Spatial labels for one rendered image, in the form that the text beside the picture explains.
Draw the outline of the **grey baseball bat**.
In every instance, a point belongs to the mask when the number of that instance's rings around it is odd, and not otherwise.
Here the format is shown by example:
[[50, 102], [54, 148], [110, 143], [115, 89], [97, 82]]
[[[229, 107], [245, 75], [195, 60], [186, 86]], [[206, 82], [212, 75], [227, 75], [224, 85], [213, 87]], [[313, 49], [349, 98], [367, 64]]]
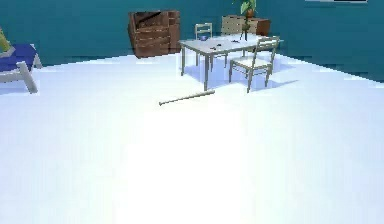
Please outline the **grey baseball bat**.
[[202, 96], [208, 96], [208, 95], [214, 94], [215, 92], [216, 92], [215, 90], [207, 90], [207, 91], [203, 91], [203, 92], [199, 92], [199, 93], [195, 93], [192, 95], [183, 96], [183, 97], [179, 97], [179, 98], [175, 98], [175, 99], [171, 99], [171, 100], [159, 101], [158, 105], [162, 106], [162, 105], [165, 105], [168, 103], [173, 103], [173, 102], [177, 102], [177, 101], [181, 101], [181, 100], [192, 99], [192, 98], [197, 98], [197, 97], [202, 97]]

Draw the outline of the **white dining table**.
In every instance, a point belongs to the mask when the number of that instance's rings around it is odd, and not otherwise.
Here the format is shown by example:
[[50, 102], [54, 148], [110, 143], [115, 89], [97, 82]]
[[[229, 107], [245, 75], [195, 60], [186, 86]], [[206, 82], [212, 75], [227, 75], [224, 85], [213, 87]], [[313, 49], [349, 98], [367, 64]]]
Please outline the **white dining table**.
[[211, 61], [216, 55], [227, 55], [232, 52], [251, 51], [251, 56], [243, 55], [240, 58], [231, 59], [226, 62], [229, 65], [229, 78], [232, 78], [232, 72], [238, 67], [244, 69], [244, 74], [248, 80], [248, 89], [252, 82], [252, 77], [256, 70], [264, 69], [266, 71], [265, 85], [268, 84], [269, 77], [274, 67], [274, 57], [276, 49], [281, 42], [278, 36], [260, 36], [254, 35], [253, 40], [240, 38], [238, 34], [218, 36], [208, 38], [205, 41], [191, 39], [181, 40], [180, 69], [181, 75], [185, 74], [186, 50], [189, 49], [195, 54], [204, 57], [204, 90], [208, 90], [208, 74], [212, 67]]

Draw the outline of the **grey wooden chair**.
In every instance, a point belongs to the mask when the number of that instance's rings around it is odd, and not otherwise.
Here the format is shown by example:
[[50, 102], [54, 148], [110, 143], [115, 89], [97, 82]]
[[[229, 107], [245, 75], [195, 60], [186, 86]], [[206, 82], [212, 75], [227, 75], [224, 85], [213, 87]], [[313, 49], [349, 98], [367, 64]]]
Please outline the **grey wooden chair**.
[[[260, 37], [256, 45], [252, 47], [251, 55], [234, 58], [230, 61], [228, 81], [232, 81], [233, 71], [238, 71], [245, 75], [247, 92], [250, 92], [253, 76], [265, 73], [264, 86], [267, 86], [273, 72], [274, 58], [279, 42], [279, 36]], [[257, 55], [261, 51], [268, 51], [270, 58], [268, 60], [259, 59]]]
[[[213, 24], [209, 23], [209, 22], [195, 24], [195, 26], [194, 26], [195, 39], [200, 40], [199, 38], [201, 36], [207, 36], [208, 39], [212, 38], [213, 37], [212, 28], [213, 28]], [[221, 55], [218, 55], [215, 57], [218, 58], [218, 57], [222, 57], [222, 56], [224, 56], [224, 68], [226, 68], [228, 54], [221, 54]], [[199, 55], [196, 53], [196, 65], [198, 65], [198, 62], [199, 62]], [[213, 69], [213, 57], [210, 58], [210, 63], [211, 63], [211, 71], [212, 71], [212, 69]]]

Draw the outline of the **brown wooden chest of drawers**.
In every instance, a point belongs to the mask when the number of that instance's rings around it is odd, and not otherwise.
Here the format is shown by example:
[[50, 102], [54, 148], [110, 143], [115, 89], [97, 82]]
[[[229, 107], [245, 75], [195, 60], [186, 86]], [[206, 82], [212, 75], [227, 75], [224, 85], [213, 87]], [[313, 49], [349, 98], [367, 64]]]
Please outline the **brown wooden chest of drawers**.
[[180, 52], [179, 11], [129, 12], [128, 19], [127, 32], [137, 58]]

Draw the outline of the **brown low cupboard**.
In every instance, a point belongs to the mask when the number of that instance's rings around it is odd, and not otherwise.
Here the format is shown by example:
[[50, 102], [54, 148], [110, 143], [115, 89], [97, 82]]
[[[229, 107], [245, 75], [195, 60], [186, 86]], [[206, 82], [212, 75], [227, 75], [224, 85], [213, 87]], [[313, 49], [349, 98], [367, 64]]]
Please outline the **brown low cupboard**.
[[[244, 16], [227, 15], [222, 17], [221, 33], [224, 35], [240, 34], [242, 26], [245, 24]], [[256, 35], [267, 36], [270, 30], [271, 21], [262, 18], [250, 18], [248, 20], [250, 25], [249, 33]]]

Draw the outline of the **green house plant in pot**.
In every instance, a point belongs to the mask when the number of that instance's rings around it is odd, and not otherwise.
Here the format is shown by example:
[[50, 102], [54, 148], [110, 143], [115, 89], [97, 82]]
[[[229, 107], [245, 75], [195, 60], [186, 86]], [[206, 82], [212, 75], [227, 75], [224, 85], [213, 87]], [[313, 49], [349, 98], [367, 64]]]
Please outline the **green house plant in pot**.
[[233, 3], [239, 1], [240, 13], [246, 18], [252, 18], [256, 13], [257, 0], [233, 0]]

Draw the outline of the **yellow-green cushion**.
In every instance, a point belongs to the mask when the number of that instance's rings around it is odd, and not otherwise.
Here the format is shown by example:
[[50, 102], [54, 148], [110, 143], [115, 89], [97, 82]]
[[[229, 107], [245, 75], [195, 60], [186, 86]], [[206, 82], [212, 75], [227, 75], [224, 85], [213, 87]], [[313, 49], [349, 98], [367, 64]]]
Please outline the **yellow-green cushion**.
[[5, 37], [5, 34], [3, 30], [0, 28], [0, 48], [3, 52], [9, 51], [11, 49], [11, 45], [7, 38]]

